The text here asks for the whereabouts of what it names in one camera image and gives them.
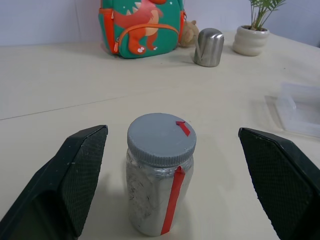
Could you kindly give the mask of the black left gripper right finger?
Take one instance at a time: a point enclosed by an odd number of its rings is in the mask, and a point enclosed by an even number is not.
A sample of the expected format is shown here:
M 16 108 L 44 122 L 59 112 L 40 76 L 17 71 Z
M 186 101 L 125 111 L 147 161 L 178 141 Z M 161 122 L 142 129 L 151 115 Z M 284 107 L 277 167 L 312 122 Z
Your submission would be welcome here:
M 291 141 L 238 131 L 257 198 L 280 240 L 320 240 L 320 169 Z

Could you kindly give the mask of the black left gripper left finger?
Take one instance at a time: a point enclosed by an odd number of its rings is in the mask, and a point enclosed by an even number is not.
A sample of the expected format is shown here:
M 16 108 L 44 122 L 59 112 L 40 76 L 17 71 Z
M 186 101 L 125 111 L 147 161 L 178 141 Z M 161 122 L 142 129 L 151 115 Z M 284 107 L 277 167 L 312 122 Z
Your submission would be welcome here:
M 78 240 L 97 188 L 107 136 L 106 125 L 69 136 L 0 221 L 0 240 Z

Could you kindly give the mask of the clear plastic container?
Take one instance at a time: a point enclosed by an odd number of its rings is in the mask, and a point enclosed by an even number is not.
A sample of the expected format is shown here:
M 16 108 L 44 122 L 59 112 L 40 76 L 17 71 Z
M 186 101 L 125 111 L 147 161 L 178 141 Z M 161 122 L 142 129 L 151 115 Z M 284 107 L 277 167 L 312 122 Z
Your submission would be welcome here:
M 284 82 L 264 99 L 283 131 L 320 139 L 320 86 Z

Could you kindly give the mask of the clear plastic jar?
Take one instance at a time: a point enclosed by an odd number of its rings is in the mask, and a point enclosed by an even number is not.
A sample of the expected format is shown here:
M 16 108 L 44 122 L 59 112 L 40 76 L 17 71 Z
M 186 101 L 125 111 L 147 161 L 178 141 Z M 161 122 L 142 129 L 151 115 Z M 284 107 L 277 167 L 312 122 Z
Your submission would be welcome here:
M 128 216 L 141 233 L 158 237 L 175 224 L 194 172 L 194 159 L 171 167 L 154 167 L 126 153 Z

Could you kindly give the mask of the grey plastic jar lid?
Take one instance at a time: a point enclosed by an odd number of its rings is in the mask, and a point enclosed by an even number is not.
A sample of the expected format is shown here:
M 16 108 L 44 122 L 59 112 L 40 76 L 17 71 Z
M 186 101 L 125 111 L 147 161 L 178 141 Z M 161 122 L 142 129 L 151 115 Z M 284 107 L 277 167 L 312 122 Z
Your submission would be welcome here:
M 127 145 L 133 157 L 157 168 L 184 163 L 193 156 L 196 142 L 191 125 L 168 113 L 142 115 L 127 130 Z

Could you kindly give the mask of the white ribbed plant pot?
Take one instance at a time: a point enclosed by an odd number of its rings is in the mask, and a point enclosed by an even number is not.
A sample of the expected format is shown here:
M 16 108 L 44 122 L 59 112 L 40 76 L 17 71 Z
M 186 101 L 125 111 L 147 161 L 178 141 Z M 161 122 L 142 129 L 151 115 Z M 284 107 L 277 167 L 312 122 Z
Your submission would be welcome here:
M 267 44 L 270 31 L 251 30 L 249 26 L 239 26 L 234 36 L 232 50 L 240 55 L 255 57 L 260 55 Z

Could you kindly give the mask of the stainless steel cup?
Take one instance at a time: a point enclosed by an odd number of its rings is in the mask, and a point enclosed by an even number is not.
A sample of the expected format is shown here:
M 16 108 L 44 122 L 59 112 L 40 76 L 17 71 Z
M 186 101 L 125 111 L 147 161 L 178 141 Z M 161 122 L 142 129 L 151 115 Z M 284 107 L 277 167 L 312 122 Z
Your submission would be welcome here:
M 195 38 L 193 62 L 202 67 L 217 67 L 220 64 L 225 37 L 215 28 L 201 30 Z

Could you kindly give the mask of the green dinosaur backpack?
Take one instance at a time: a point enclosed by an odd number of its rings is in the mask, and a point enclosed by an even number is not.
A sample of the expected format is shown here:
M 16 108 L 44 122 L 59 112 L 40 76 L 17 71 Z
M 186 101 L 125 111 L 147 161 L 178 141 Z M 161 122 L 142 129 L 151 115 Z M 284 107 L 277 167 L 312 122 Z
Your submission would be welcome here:
M 173 51 L 186 14 L 184 0 L 100 0 L 98 19 L 106 49 L 136 59 Z

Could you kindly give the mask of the green potted plant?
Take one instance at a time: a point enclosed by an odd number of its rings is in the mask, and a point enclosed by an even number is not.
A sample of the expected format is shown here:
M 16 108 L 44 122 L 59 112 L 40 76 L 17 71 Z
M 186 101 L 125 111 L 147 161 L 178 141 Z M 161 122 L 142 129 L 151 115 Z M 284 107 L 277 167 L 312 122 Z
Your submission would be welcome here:
M 253 31 L 264 31 L 263 25 L 271 13 L 286 3 L 286 0 L 249 0 L 251 24 L 249 29 Z

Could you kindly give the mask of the brown plush toy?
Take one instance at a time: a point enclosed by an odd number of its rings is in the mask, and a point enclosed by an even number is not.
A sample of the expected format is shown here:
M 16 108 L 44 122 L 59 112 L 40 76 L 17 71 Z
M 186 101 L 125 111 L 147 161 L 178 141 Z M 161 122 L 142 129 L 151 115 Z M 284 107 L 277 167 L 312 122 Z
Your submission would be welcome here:
M 195 37 L 199 35 L 199 28 L 197 21 L 185 21 L 182 29 L 182 34 L 179 40 L 179 46 L 182 48 L 189 48 L 195 45 Z

